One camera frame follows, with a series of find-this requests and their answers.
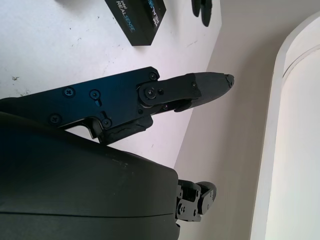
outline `white table surface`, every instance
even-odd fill
[[[2,0],[0,98],[148,66],[162,80],[205,72],[221,28],[220,1],[213,1],[209,27],[193,16],[191,0],[165,0],[165,5],[152,46],[132,47],[104,0]],[[173,168],[191,114],[154,116],[146,132],[112,146]]]

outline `realsense box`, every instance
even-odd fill
[[[132,46],[153,42],[165,15],[163,0],[105,0]]]

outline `screw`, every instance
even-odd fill
[[[156,92],[153,87],[145,89],[144,93],[148,99],[154,99],[156,97]]]
[[[111,127],[111,125],[112,125],[111,120],[110,120],[110,119],[108,119],[108,118],[103,119],[103,120],[101,121],[101,123],[102,123],[102,126],[103,126],[105,129],[110,128],[110,127]]]
[[[197,89],[197,84],[195,82],[192,82],[192,88]]]
[[[155,72],[150,72],[149,74],[149,78],[152,80],[152,81],[155,81],[158,79],[158,76]]]
[[[90,98],[92,98],[94,100],[100,98],[100,92],[98,90],[90,91]]]
[[[61,116],[57,113],[51,114],[49,116],[49,123],[51,125],[54,125],[54,126],[59,125],[61,123],[61,120],[62,120]]]
[[[182,203],[180,203],[178,206],[178,214],[181,215],[183,213],[183,211],[184,211],[184,206]]]
[[[162,88],[158,89],[158,94],[163,95],[165,92]]]
[[[76,93],[76,91],[72,88],[72,87],[70,87],[70,86],[67,86],[67,87],[65,87],[64,89],[63,89],[63,95],[65,96],[65,97],[67,97],[67,98],[73,98],[74,97],[74,95],[75,95],[75,93]]]

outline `curved white panel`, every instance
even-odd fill
[[[320,238],[320,51],[282,89],[266,240]]]
[[[283,174],[279,174],[280,177],[275,178],[273,180],[273,168],[275,165],[278,164],[277,160],[279,158],[283,160],[283,158],[281,158],[282,153],[280,152],[277,152],[279,155],[277,155],[278,158],[275,158],[276,142],[277,144],[280,144],[282,142],[282,140],[278,139],[277,127],[279,128],[278,129],[279,132],[281,132],[281,131],[284,131],[284,129],[280,129],[283,126],[287,126],[290,128],[292,127],[292,124],[294,123],[297,124],[294,121],[293,122],[289,121],[291,118],[286,116],[285,123],[282,122],[284,120],[281,120],[278,125],[281,101],[282,102],[285,101],[285,98],[283,97],[283,94],[284,94],[283,85],[288,76],[290,76],[288,77],[288,81],[289,79],[291,79],[291,75],[293,74],[293,72],[295,72],[294,74],[296,75],[295,77],[301,81],[300,84],[302,84],[303,86],[312,85],[311,83],[309,85],[309,80],[306,77],[306,74],[301,73],[297,75],[296,69],[294,67],[298,67],[300,64],[302,64],[302,61],[303,62],[306,61],[305,58],[309,59],[309,56],[311,58],[310,54],[313,55],[313,53],[317,51],[317,49],[319,49],[318,47],[320,45],[320,27],[319,27],[320,18],[319,17],[320,17],[320,12],[314,14],[313,16],[306,19],[303,23],[301,23],[287,37],[282,47],[280,48],[275,61],[274,73],[272,77],[272,84],[271,84],[271,90],[270,90],[267,122],[265,127],[265,136],[264,136],[264,144],[263,144],[263,151],[262,151],[262,157],[261,157],[258,188],[257,188],[253,221],[252,221],[252,229],[251,229],[252,240],[261,240],[261,239],[264,239],[265,237],[268,237],[268,239],[284,239],[284,238],[281,238],[281,237],[284,237],[284,235],[278,235],[278,233],[275,233],[275,231],[273,230],[273,227],[271,227],[272,225],[270,221],[272,221],[272,218],[274,219],[278,217],[275,215],[272,215],[272,218],[269,219],[268,233],[266,234],[270,195],[272,193],[271,199],[272,201],[277,203],[278,196],[276,192],[273,192],[274,186],[278,184],[278,181],[282,181],[282,177],[285,178]],[[295,88],[301,89],[302,86],[301,85],[296,86]],[[295,100],[298,99],[297,96],[290,96],[290,98],[293,98]],[[282,106],[281,111],[283,109],[288,110],[289,108],[291,108],[291,106],[290,107]],[[282,115],[286,115],[286,111],[281,112],[281,116]],[[290,134],[286,135],[286,139],[291,139],[291,138],[293,138],[292,135]],[[285,146],[289,146],[290,148],[293,148],[293,145],[289,145],[290,142],[287,142],[286,144],[288,145],[285,145]],[[289,202],[289,199],[294,195],[291,196],[290,192],[287,192],[287,193],[288,193],[288,198],[286,200]],[[280,221],[277,223],[276,222],[274,223],[279,225],[279,229],[281,228]]]

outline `white wall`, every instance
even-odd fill
[[[319,10],[318,0],[221,1],[208,70],[233,74],[235,85],[193,111],[175,165],[182,179],[215,183],[217,198],[201,223],[180,222],[180,239],[250,238],[275,59],[289,33]]]
[[[319,62],[318,50],[282,89],[266,240],[320,238]]]

